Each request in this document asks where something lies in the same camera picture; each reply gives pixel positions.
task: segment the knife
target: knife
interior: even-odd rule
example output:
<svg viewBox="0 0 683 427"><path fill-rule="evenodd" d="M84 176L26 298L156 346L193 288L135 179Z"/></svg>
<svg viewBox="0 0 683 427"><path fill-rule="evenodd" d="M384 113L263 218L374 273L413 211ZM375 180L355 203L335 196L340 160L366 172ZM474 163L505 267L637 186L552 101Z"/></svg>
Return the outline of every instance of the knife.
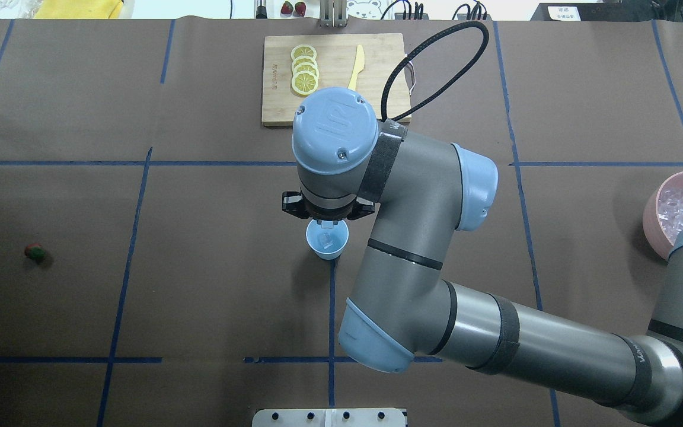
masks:
<svg viewBox="0 0 683 427"><path fill-rule="evenodd" d="M358 75L365 68L365 51L363 45L358 45L358 53L355 54L355 65L352 67L352 77L349 79L347 89L355 90L358 87Z"/></svg>

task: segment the blue cup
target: blue cup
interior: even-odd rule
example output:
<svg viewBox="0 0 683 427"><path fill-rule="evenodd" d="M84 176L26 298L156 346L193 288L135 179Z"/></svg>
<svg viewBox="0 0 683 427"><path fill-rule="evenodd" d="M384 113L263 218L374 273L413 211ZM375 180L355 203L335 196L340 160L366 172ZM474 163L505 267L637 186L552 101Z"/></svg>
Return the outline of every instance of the blue cup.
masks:
<svg viewBox="0 0 683 427"><path fill-rule="evenodd" d="M333 221L321 221L318 224L317 221L311 219L307 224L305 237L315 254L322 259L331 260L342 254L344 246L347 246L349 228L343 219L336 226Z"/></svg>

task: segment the ice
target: ice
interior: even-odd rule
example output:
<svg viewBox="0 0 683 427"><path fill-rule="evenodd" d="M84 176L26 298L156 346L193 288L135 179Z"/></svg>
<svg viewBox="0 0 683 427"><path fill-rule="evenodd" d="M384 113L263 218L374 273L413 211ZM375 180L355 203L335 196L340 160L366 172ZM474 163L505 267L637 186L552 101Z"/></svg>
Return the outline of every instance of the ice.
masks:
<svg viewBox="0 0 683 427"><path fill-rule="evenodd" d="M327 232L322 232L318 236L318 241L320 243L320 246L323 246L324 249L328 249L333 245L333 241L331 241L331 235L330 233Z"/></svg>
<svg viewBox="0 0 683 427"><path fill-rule="evenodd" d="M658 197L660 226L673 245L683 230L683 189L664 189Z"/></svg>

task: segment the pink bowl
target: pink bowl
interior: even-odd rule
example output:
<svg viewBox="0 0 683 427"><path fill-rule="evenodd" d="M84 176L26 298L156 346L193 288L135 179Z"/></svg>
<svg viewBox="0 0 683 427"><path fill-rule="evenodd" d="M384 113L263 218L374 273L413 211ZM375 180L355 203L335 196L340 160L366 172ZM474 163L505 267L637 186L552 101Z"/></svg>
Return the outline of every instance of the pink bowl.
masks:
<svg viewBox="0 0 683 427"><path fill-rule="evenodd" d="M667 260L673 244L660 226L658 218L658 195L662 194L665 189L683 189L683 172L669 176L647 201L642 213L642 228L647 241L658 255Z"/></svg>

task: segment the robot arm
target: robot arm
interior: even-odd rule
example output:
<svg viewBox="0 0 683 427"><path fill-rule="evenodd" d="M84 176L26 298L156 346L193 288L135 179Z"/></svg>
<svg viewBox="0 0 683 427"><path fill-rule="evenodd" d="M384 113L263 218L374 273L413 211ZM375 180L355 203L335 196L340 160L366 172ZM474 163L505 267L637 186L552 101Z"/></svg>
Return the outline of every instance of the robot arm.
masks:
<svg viewBox="0 0 683 427"><path fill-rule="evenodd" d="M493 203L486 157L378 122L338 87L301 105L292 148L301 192L284 194L284 211L338 221L380 203L339 332L353 359L401 372L421 352L683 425L683 241L647 336L620 337L440 279L452 233L479 227Z"/></svg>

